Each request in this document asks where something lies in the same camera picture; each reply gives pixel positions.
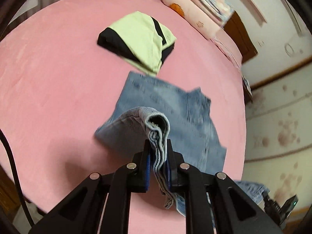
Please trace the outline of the white floral wardrobe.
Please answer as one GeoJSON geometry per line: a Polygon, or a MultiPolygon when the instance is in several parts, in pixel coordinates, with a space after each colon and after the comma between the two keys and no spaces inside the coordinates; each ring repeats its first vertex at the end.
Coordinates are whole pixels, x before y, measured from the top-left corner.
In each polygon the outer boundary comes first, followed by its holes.
{"type": "Polygon", "coordinates": [[[311,65],[254,90],[245,110],[242,179],[265,184],[280,205],[297,195],[297,221],[311,205],[311,65]]]}

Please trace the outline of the green and black folded garment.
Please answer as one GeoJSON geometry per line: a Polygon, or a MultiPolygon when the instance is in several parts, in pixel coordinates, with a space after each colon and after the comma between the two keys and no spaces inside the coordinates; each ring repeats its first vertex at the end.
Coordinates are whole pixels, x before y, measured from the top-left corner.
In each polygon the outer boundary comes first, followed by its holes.
{"type": "Polygon", "coordinates": [[[174,50],[176,39],[155,18],[136,11],[100,32],[97,44],[155,77],[174,50]]]}

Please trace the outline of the folded floral quilt stack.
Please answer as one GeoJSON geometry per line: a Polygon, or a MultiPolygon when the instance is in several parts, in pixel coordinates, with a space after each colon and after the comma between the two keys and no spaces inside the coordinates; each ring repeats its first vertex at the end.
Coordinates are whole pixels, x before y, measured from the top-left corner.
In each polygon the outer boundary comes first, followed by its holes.
{"type": "Polygon", "coordinates": [[[206,39],[212,39],[235,12],[227,0],[162,0],[206,39]]]}

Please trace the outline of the pink wall shelf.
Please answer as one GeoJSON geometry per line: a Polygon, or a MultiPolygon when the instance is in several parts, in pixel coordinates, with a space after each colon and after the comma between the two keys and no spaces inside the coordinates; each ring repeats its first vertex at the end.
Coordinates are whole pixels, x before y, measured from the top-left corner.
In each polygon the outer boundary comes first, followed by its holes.
{"type": "Polygon", "coordinates": [[[261,10],[258,8],[253,0],[240,1],[244,4],[244,6],[247,8],[247,10],[250,12],[250,14],[253,16],[253,18],[256,20],[260,27],[262,27],[263,24],[267,23],[267,19],[265,18],[264,14],[261,12],[261,10]]]}

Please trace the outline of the brown wooden headboard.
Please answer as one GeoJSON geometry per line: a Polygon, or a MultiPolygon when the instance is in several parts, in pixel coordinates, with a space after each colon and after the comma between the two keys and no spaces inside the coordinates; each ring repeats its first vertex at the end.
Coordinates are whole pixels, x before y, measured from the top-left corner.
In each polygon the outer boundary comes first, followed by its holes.
{"type": "Polygon", "coordinates": [[[258,55],[249,34],[241,18],[235,11],[223,27],[224,31],[231,37],[242,55],[242,63],[258,55]]]}

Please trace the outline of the pink bed sheet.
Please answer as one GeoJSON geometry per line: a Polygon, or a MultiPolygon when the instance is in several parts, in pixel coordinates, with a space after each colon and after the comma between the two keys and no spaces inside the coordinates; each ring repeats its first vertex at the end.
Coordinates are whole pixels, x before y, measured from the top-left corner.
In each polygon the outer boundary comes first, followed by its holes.
{"type": "Polygon", "coordinates": [[[24,195],[50,211],[93,172],[127,163],[94,139],[112,115],[133,67],[97,44],[132,12],[148,14],[176,37],[158,77],[201,88],[227,149],[224,172],[243,174],[246,122],[240,72],[214,43],[161,0],[60,0],[1,41],[1,130],[10,143],[24,195]]]}

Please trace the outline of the blue denim jacket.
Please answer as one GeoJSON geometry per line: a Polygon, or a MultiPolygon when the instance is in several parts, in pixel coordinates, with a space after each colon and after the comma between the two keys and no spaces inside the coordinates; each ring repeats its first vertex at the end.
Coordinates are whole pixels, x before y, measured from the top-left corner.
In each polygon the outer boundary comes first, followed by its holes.
{"type": "Polygon", "coordinates": [[[186,92],[155,77],[130,72],[112,116],[96,130],[95,138],[128,157],[149,141],[153,171],[166,196],[164,206],[175,206],[183,215],[185,201],[169,191],[163,165],[172,147],[204,173],[223,170],[226,148],[221,146],[209,114],[210,99],[199,88],[186,92]]]}

